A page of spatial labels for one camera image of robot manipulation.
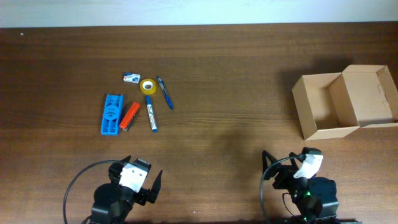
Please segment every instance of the brown wooden surface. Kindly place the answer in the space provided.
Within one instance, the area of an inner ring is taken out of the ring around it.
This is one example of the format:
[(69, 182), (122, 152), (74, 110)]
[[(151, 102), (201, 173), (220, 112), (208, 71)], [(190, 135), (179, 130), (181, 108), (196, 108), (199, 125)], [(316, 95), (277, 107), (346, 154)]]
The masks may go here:
[[(164, 174), (158, 201), (136, 205), (129, 221), (262, 220), (261, 151), (281, 158), (313, 146), (325, 155), (318, 175), (336, 180), (340, 218), (395, 223), (398, 128), (305, 142), (291, 89), (301, 75), (350, 64), (388, 65), (397, 82), (397, 40), (390, 22), (1, 29), (0, 222), (62, 223), (72, 178), (130, 154), (152, 163), (145, 187)], [(157, 90), (157, 134), (126, 71), (165, 81), (175, 109)], [(129, 132), (100, 134), (107, 93), (143, 106)], [(78, 179), (70, 223), (90, 214), (107, 168)], [(289, 216), (282, 192), (266, 183), (272, 217)]]

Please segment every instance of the open cardboard box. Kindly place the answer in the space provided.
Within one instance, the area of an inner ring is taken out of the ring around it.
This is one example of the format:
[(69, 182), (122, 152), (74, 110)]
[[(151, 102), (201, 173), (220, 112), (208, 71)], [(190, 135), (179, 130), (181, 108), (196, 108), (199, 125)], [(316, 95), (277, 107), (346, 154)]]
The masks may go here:
[(350, 65), (341, 73), (303, 75), (292, 91), (305, 140), (398, 126), (398, 92), (384, 65)]

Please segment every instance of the yellow tape roll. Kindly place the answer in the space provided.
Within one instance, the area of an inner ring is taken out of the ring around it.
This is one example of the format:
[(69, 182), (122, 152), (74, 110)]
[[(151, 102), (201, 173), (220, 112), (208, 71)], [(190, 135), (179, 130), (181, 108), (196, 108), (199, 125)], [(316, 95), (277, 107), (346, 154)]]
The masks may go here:
[(140, 83), (140, 88), (143, 94), (151, 95), (154, 94), (156, 91), (156, 84), (155, 81), (151, 80), (150, 78), (146, 78)]

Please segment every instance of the blue marker cap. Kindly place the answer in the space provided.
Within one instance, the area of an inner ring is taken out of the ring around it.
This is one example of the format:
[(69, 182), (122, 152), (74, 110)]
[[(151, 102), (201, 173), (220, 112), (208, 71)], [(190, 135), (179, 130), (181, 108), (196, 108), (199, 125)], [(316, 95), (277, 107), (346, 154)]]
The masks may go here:
[(145, 96), (145, 102), (147, 103), (147, 105), (148, 104), (152, 104), (152, 102), (150, 101), (150, 97), (147, 95), (147, 96)]

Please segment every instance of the blue marker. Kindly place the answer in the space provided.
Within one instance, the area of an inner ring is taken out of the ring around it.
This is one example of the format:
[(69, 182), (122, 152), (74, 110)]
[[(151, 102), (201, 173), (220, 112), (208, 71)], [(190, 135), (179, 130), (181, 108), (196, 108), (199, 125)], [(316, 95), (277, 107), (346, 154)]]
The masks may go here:
[(157, 132), (157, 128), (156, 128), (156, 122), (155, 122), (155, 114), (154, 114), (154, 109), (152, 107), (152, 103), (150, 102), (150, 97), (149, 96), (145, 96), (145, 101), (147, 102), (147, 109), (148, 109), (150, 127), (152, 128), (152, 131), (154, 133), (156, 133)]
[(168, 96), (168, 94), (166, 92), (166, 86), (164, 85), (163, 80), (161, 78), (157, 77), (157, 82), (159, 83), (159, 86), (164, 93), (164, 97), (166, 98), (167, 104), (169, 105), (170, 109), (172, 110), (173, 109), (172, 100), (170, 100), (170, 97)]

